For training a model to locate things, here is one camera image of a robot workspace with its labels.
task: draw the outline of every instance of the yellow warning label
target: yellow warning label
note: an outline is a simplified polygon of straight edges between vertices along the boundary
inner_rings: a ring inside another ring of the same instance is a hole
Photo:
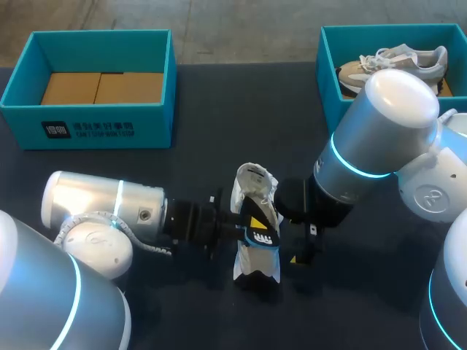
[[[254,217],[251,218],[250,227],[252,227],[252,228],[261,228],[263,230],[267,230],[266,226],[264,226],[262,223],[257,221],[257,219],[255,219]]]

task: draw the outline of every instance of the open box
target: open box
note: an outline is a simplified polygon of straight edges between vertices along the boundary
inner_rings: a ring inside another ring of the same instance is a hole
[[[358,60],[359,55],[374,55],[382,47],[400,44],[414,50],[447,48],[446,82],[452,97],[438,97],[440,113],[451,108],[467,112],[467,38],[457,24],[322,27],[316,77],[329,133],[336,130],[353,102],[341,94],[336,68]]]
[[[158,103],[41,105],[54,72],[163,74]],[[23,149],[167,148],[177,65],[171,32],[33,32],[0,100]]]

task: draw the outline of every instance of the shoelace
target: shoelace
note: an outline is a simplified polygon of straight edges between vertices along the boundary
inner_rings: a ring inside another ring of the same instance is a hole
[[[360,55],[360,63],[361,63],[360,66],[366,71],[373,71],[377,67],[382,67],[382,68],[394,67],[395,64],[391,63],[391,60],[389,58],[385,58],[385,57],[381,56],[381,54],[386,50],[389,50],[389,49],[387,49],[387,48],[379,49],[375,56],[372,56],[372,55],[368,55],[368,56]]]

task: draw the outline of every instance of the cable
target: cable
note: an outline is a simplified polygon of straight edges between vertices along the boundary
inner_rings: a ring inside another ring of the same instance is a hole
[[[438,117],[438,121],[441,124],[446,124],[446,122],[454,115],[457,114],[458,111],[454,108],[451,108],[449,111],[446,111],[443,115]]]
[[[168,256],[172,255],[170,250],[166,248],[160,248],[158,246],[150,246],[150,245],[142,243],[134,235],[130,227],[121,218],[107,211],[95,211],[93,213],[84,213],[84,214],[78,214],[78,215],[69,217],[63,222],[60,232],[58,233],[53,243],[59,246],[60,248],[62,248],[63,240],[69,234],[69,232],[73,228],[78,226],[79,224],[83,222],[87,222],[87,221],[100,222],[104,225],[109,225],[109,226],[117,226],[117,228],[121,230],[123,233],[125,233],[130,239],[130,241],[135,246],[139,247],[140,249],[143,249],[145,251],[152,252],[152,253],[164,254]]]

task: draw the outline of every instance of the brown cardboard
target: brown cardboard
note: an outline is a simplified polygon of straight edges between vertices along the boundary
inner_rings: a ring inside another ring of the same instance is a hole
[[[449,88],[449,85],[447,84],[447,81],[445,78],[443,78],[443,85],[442,85],[440,93],[438,94],[438,97],[452,97],[451,89]],[[344,94],[342,94],[342,98],[344,100],[353,100],[353,97],[349,97]]]
[[[162,87],[163,73],[103,73],[95,104],[160,103]]]
[[[52,73],[41,104],[93,104],[100,73]]]
[[[443,86],[441,87],[441,92],[438,94],[438,97],[452,97],[451,89],[445,78],[443,78]]]

